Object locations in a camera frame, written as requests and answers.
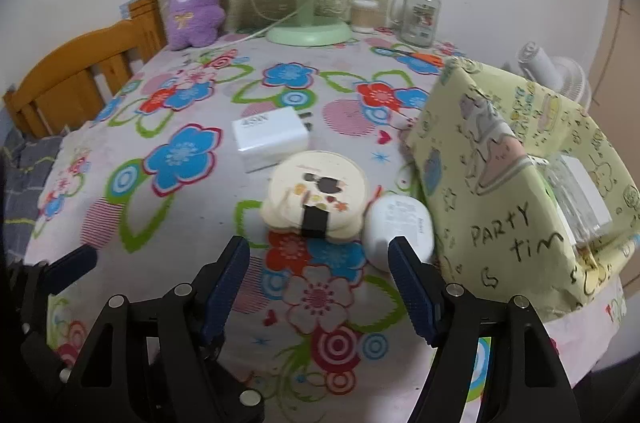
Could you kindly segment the cream bear compact mirror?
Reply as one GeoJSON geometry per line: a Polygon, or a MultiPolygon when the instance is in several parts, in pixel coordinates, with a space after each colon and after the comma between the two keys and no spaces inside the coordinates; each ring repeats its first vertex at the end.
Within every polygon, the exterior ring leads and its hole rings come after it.
{"type": "Polygon", "coordinates": [[[368,180],[356,163],[304,151],[273,169],[260,215],[272,231],[346,243],[358,238],[368,203],[368,180]]]}

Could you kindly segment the yellow cartoon paper box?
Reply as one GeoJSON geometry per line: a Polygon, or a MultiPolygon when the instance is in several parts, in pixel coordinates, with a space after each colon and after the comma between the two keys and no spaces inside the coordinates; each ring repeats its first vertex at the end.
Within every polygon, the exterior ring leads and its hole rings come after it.
{"type": "Polygon", "coordinates": [[[526,296],[551,321],[588,305],[639,246],[639,191],[578,103],[500,68],[449,58],[407,139],[444,278],[483,299],[526,296]],[[579,243],[541,165],[585,167],[611,224],[579,243]]]}

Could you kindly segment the beige door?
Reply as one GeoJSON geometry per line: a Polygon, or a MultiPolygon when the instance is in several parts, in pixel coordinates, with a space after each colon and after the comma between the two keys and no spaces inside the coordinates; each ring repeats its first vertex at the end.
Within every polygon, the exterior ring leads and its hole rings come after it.
{"type": "Polygon", "coordinates": [[[629,166],[639,163],[639,0],[609,0],[589,74],[590,115],[629,166]]]}

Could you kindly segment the white floor fan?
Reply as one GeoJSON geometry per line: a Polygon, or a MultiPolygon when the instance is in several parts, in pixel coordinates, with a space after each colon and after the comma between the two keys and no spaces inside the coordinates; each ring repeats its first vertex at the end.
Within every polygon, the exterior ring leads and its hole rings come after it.
{"type": "Polygon", "coordinates": [[[591,87],[586,73],[575,60],[549,57],[536,42],[528,42],[518,50],[516,60],[527,79],[589,109],[591,87]]]}

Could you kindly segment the cotton swab container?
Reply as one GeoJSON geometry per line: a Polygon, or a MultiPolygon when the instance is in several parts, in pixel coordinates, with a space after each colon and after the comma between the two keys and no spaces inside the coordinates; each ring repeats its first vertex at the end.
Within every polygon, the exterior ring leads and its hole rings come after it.
{"type": "Polygon", "coordinates": [[[371,34],[378,25],[380,5],[376,0],[352,0],[350,27],[356,33],[371,34]]]}

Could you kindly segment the purple plush bunny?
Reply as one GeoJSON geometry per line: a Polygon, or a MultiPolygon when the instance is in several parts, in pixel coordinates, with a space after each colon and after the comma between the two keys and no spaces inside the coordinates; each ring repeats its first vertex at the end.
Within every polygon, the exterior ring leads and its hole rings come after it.
{"type": "Polygon", "coordinates": [[[226,18],[221,1],[169,0],[165,20],[168,48],[200,48],[216,42],[226,18]]]}

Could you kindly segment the grey plaid pillow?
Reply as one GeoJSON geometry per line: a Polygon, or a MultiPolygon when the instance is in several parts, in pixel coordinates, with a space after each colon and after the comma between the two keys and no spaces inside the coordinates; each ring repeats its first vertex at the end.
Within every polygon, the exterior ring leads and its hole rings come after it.
{"type": "Polygon", "coordinates": [[[1,145],[1,234],[9,263],[25,256],[61,143],[61,136],[29,138],[13,127],[1,145]]]}

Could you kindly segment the glass mason jar mug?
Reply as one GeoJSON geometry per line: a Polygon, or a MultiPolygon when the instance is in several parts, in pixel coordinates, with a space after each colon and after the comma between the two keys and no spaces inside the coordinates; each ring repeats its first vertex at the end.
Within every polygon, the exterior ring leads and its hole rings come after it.
{"type": "Polygon", "coordinates": [[[392,0],[390,22],[407,44],[431,47],[439,18],[440,0],[392,0]]]}

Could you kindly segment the white 45W charger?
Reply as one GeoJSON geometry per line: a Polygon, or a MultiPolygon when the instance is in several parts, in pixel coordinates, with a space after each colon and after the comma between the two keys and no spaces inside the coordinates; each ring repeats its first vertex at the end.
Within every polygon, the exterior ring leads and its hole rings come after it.
{"type": "Polygon", "coordinates": [[[308,128],[290,106],[235,120],[232,131],[247,174],[277,165],[310,145],[308,128]]]}

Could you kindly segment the white earbuds case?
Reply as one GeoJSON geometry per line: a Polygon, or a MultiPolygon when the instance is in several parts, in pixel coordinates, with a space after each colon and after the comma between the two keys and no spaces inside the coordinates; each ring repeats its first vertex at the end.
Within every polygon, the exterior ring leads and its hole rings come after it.
{"type": "Polygon", "coordinates": [[[434,255],[435,238],[426,206],[408,195],[389,194],[377,198],[364,216],[361,244],[369,263],[388,273],[388,244],[396,237],[407,239],[422,263],[434,255]]]}

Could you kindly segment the floral tablecloth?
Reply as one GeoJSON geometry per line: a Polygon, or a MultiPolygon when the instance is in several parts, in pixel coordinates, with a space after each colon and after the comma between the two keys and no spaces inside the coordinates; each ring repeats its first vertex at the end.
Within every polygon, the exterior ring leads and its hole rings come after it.
{"type": "Polygon", "coordinates": [[[221,363],[265,396],[267,420],[406,421],[433,353],[393,280],[359,241],[271,232],[260,217],[270,172],[245,172],[232,125],[293,108],[316,149],[362,168],[369,198],[420,198],[439,161],[414,165],[401,124],[457,51],[376,33],[323,48],[230,35],[211,50],[162,52],[65,139],[40,195],[30,261],[98,251],[96,268],[49,299],[49,345],[75,362],[110,296],[160,296],[241,235],[250,265],[221,363]]]}

